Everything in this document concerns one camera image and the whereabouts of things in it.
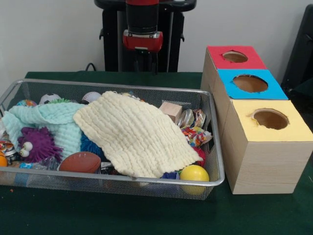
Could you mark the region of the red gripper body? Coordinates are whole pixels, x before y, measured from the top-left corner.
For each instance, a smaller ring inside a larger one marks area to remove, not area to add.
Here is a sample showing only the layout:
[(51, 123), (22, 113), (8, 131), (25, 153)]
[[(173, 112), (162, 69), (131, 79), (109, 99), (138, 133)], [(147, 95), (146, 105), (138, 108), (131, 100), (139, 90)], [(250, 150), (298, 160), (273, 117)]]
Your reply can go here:
[(128, 30), (123, 32), (123, 45), (128, 50), (147, 50), (158, 53), (163, 44), (163, 33), (157, 31), (154, 34), (133, 34)]

